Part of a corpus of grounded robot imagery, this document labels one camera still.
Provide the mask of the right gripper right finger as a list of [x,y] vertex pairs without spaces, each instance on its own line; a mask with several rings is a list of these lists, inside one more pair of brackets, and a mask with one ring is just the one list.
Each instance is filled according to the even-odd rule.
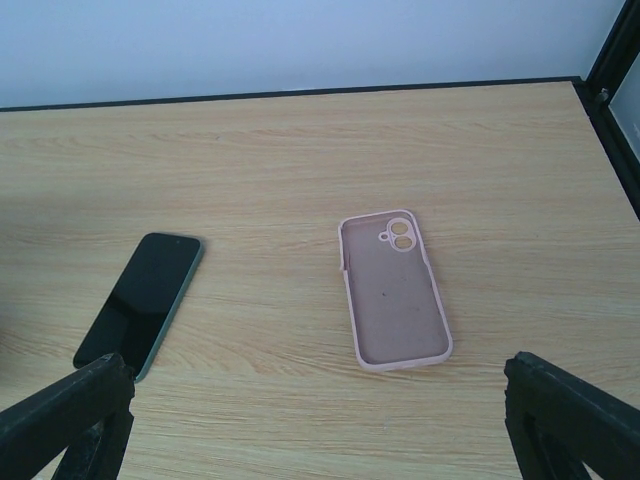
[[524,479],[639,477],[639,410],[530,353],[504,368],[505,425]]

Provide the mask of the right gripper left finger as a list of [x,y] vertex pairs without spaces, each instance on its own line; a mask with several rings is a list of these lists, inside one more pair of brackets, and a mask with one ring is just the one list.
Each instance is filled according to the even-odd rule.
[[115,479],[134,417],[133,371],[108,354],[1,412],[1,477],[32,479],[62,455],[55,479]]

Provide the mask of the dark green phone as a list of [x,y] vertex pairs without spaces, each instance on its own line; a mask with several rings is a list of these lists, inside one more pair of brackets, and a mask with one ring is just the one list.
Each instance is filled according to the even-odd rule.
[[143,380],[166,337],[205,251],[191,236],[144,235],[82,340],[72,364],[119,354]]

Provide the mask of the pink phone case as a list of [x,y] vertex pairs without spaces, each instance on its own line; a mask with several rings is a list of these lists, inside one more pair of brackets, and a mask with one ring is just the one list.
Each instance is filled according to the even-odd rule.
[[446,361],[453,339],[416,217],[398,209],[338,227],[354,349],[371,372]]

